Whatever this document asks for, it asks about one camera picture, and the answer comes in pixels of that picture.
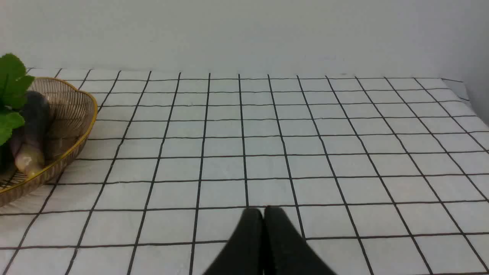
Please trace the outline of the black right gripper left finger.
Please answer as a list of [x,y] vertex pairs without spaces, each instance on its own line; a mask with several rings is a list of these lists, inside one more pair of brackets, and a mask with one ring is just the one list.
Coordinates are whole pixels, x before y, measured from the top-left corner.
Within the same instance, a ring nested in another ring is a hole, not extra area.
[[204,272],[205,275],[261,275],[263,217],[258,209],[245,209],[233,234]]

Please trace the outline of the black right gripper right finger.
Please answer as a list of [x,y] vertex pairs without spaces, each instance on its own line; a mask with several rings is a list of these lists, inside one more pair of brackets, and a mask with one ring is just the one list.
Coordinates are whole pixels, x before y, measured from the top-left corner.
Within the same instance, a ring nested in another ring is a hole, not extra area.
[[335,275],[279,207],[264,210],[265,275]]

